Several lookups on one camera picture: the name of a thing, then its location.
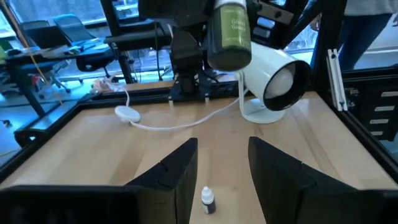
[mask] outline black office chair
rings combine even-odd
[[[54,22],[68,37],[71,43],[96,38],[87,31],[81,20],[79,20],[79,18],[73,14],[57,16],[54,18]],[[115,60],[115,56],[112,52],[109,52],[108,54],[101,56],[78,58],[76,60],[76,65],[82,72],[94,72],[99,68],[103,68],[105,70],[106,77],[109,78],[110,75],[106,69],[106,66],[109,65],[113,60]]]
[[[31,22],[23,22],[21,24],[22,30],[26,33],[28,30],[37,30],[37,32],[40,32],[39,28],[43,27],[49,27],[50,24],[47,21],[31,21]],[[29,47],[35,47],[36,43],[34,42],[33,38],[27,38],[27,42],[29,44]],[[49,85],[45,85],[43,88],[41,88],[37,93],[39,94],[40,99],[44,99],[44,93],[47,89],[51,88],[52,85],[57,85],[59,88],[63,87],[67,93],[70,93],[71,90],[67,88],[64,84],[61,83],[61,81],[56,77],[56,74],[63,68],[67,67],[69,63],[67,61],[61,61],[61,62],[43,62],[43,63],[38,63],[39,68],[41,69],[43,75],[45,78],[50,82]],[[20,71],[22,73],[26,74],[34,74],[37,75],[37,69],[34,64],[27,64],[23,65],[20,68]]]

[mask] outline desk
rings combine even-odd
[[[192,123],[234,99],[204,103],[140,105],[142,124]],[[262,223],[252,183],[248,138],[259,136],[286,153],[358,189],[397,186],[323,100],[306,93],[274,124],[252,124],[238,105],[211,120],[179,131],[145,131],[120,122],[113,108],[84,110],[9,176],[17,184],[123,185],[190,137],[198,138],[198,177],[191,223]],[[205,215],[200,191],[215,192],[217,212]]]
[[[61,55],[57,58],[43,58],[41,55],[35,55],[34,58],[37,63],[41,62],[53,62],[53,61],[62,61],[62,60],[68,60],[68,59],[76,59],[80,57],[87,57],[87,56],[97,56],[97,55],[103,55],[106,54],[110,51],[110,48],[106,49],[88,49],[80,54],[77,55]],[[23,56],[13,56],[9,57],[6,59],[7,64],[6,69],[8,74],[10,74],[12,81],[17,84],[18,88],[21,90],[21,92],[25,95],[27,98],[28,102],[30,105],[32,105],[33,109],[35,112],[40,116],[44,117],[46,112],[43,110],[43,107],[40,105],[40,103],[37,101],[36,97],[34,94],[31,92],[31,90],[26,86],[26,84],[23,82],[23,78],[21,78],[21,74],[19,72],[19,67],[21,65],[25,64],[32,64],[32,59],[28,55],[23,55]]]

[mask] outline white cable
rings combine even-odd
[[[127,102],[126,102],[126,106],[130,105],[130,96],[129,93],[127,92],[127,90],[125,88],[123,88],[124,92],[127,94]],[[196,121],[192,124],[184,124],[184,125],[180,125],[180,126],[175,126],[175,127],[169,127],[169,128],[155,128],[155,127],[149,127],[149,126],[145,126],[142,124],[137,124],[135,122],[130,121],[131,125],[137,127],[137,128],[141,128],[141,129],[145,129],[145,130],[149,130],[149,131],[172,131],[172,130],[176,130],[176,129],[182,129],[182,128],[190,128],[193,126],[196,126],[198,124],[202,124],[205,121],[209,120],[210,118],[212,118],[214,115],[227,110],[228,108],[230,108],[231,106],[233,106],[235,103],[237,103],[239,101],[239,98],[234,100],[232,103],[230,103],[229,105],[225,106],[222,109],[218,109],[214,112],[212,112],[211,114],[209,114],[208,116],[205,116],[204,118],[200,119],[199,121]]]

